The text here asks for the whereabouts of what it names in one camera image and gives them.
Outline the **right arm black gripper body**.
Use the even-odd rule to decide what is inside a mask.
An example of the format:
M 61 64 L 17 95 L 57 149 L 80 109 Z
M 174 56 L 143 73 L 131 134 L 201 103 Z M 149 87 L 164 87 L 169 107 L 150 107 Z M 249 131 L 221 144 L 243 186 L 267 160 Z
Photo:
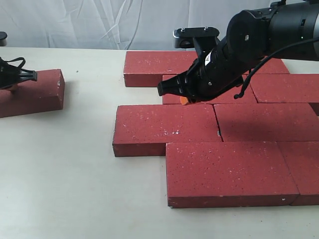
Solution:
M 265 57 L 263 52 L 244 59 L 244 52 L 229 50 L 223 38 L 198 65 L 189 68 L 187 81 L 187 100 L 190 103 L 210 101 L 232 89 L 245 72 L 254 68 Z

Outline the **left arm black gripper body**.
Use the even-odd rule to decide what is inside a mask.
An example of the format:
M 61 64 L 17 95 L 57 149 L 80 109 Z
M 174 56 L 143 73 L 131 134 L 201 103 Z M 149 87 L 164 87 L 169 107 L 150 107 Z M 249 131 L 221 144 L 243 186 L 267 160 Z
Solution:
M 19 61 L 19 58 L 5 61 L 0 59 L 0 89 L 10 88 L 12 85 L 17 83 L 20 69 L 18 66 L 10 65 L 11 62 Z

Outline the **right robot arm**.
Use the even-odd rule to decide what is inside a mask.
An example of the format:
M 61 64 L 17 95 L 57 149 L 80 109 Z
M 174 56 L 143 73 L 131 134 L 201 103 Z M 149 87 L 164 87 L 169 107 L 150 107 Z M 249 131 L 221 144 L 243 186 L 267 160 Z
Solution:
M 222 39 L 214 27 L 179 28 L 173 36 L 176 48 L 193 48 L 197 57 L 188 70 L 158 84 L 160 96 L 176 95 L 193 104 L 239 87 L 234 96 L 239 99 L 270 59 L 319 59 L 319 3 L 281 0 L 243 10 L 231 18 Z

